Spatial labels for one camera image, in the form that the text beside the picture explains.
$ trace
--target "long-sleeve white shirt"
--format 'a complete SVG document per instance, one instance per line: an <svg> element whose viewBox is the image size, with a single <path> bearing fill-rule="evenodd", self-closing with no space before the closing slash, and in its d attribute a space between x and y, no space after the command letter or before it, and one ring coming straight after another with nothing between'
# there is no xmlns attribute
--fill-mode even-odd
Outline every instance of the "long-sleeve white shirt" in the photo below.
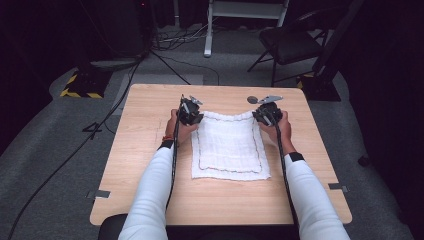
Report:
<svg viewBox="0 0 424 240"><path fill-rule="evenodd" d="M173 147L160 148L145 169L120 240L168 239L165 211L171 189L172 155ZM293 162L290 155L284 156L284 160L299 219L300 239L349 239L325 189L308 164L304 160Z"/></svg>

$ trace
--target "folded white towel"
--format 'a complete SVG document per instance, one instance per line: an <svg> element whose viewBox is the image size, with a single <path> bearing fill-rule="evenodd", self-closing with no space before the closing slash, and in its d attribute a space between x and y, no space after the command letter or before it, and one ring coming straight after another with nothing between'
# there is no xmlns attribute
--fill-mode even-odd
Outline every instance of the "folded white towel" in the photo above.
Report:
<svg viewBox="0 0 424 240"><path fill-rule="evenodd" d="M259 180L270 171L252 112L228 116L205 111L192 133L193 178Z"/></svg>

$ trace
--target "hand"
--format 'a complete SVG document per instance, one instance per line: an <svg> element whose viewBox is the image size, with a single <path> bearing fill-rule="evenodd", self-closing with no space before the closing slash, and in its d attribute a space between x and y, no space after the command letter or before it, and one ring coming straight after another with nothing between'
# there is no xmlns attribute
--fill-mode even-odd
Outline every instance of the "hand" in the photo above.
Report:
<svg viewBox="0 0 424 240"><path fill-rule="evenodd" d="M296 152L296 149L291 142L291 124L289 122L289 115L286 111L281 111L283 118L278 122L278 127L281 130L281 142L283 147L284 154L291 152ZM275 143L278 144L277 140L277 130L275 126L266 126L265 124L259 122L259 127L262 131L266 132L269 138Z"/></svg>
<svg viewBox="0 0 424 240"><path fill-rule="evenodd" d="M177 109L171 110L171 119L168 120L168 124L166 125L165 135L173 136L175 123L177 122ZM198 128L198 124L193 124L186 126L180 122L178 124L178 144L182 144L185 142L191 135L191 132L195 131Z"/></svg>

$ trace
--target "wooden tabletop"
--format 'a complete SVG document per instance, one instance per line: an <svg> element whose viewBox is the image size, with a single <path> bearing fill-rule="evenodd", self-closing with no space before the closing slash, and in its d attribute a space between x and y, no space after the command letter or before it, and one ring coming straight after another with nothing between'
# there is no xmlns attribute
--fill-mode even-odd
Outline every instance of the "wooden tabletop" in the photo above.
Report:
<svg viewBox="0 0 424 240"><path fill-rule="evenodd" d="M292 141L314 170L343 223L352 215L338 183L317 126L301 90L225 86L134 84L129 92L99 190L109 198L97 198L90 221L100 225L109 216L127 213L141 175L161 144L170 110L190 95L203 102L201 111L235 115L255 110L248 96L283 96L278 107L288 111ZM192 179L191 141L178 148L174 190L166 213L168 225L292 224L292 215L281 170L278 148L261 133L271 178L259 181Z"/></svg>

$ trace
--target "person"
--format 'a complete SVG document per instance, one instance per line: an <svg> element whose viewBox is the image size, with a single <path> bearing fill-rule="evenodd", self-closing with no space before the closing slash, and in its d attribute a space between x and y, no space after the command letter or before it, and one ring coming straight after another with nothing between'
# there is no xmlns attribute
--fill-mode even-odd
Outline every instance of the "person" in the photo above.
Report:
<svg viewBox="0 0 424 240"><path fill-rule="evenodd" d="M290 193L299 221L299 236L302 240L349 239L342 222L331 204L325 189L298 153L291 141L291 125L288 113L278 122L281 129L282 147ZM135 199L125 220L120 240L128 239L168 239L166 233L166 203L171 189L173 158L173 133L177 121L177 110L171 110L165 137L140 180ZM262 131L277 144L274 126L259 123ZM183 144L197 124L179 124L178 143Z"/></svg>

